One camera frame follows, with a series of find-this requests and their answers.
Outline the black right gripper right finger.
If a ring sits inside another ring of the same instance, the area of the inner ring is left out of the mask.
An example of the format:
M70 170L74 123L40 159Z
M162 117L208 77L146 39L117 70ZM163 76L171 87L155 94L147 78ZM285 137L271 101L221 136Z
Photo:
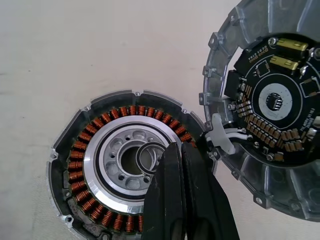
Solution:
M200 151L181 146L188 240L238 240L229 200Z

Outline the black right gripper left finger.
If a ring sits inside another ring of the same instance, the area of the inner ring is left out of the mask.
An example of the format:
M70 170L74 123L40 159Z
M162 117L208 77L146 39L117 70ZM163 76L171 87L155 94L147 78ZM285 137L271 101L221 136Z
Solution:
M143 238L183 240L186 197L181 153L175 142L163 152L144 199Z

